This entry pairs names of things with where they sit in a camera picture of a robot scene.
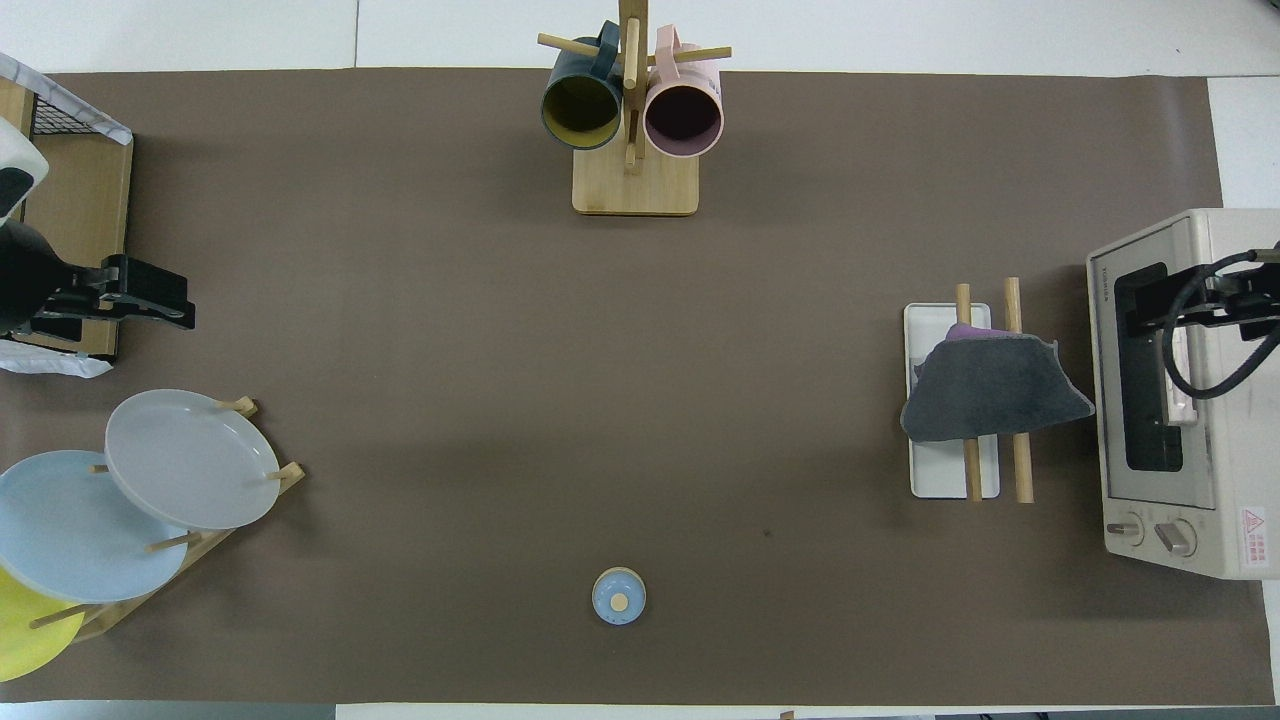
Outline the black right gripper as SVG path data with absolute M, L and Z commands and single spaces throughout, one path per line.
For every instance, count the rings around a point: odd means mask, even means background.
M 1277 327 L 1279 266 L 1266 263 L 1256 269 L 1215 274 L 1194 283 L 1180 314 L 1172 315 L 1176 296 L 1189 278 L 1142 281 L 1129 288 L 1128 334 L 1134 338 L 1164 332 L 1167 325 L 1234 325 L 1242 341 L 1262 340 Z M 1196 311 L 1210 305 L 1212 310 Z

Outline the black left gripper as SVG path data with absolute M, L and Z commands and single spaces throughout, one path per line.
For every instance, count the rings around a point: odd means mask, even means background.
M 84 322 L 128 319 L 195 328 L 195 305 L 184 275 L 128 255 L 108 256 L 102 269 L 108 279 L 100 297 L 113 304 L 110 307 L 96 307 L 87 290 L 76 288 L 82 268 L 64 263 L 41 233 L 22 222 L 4 222 L 1 332 L 82 336 Z

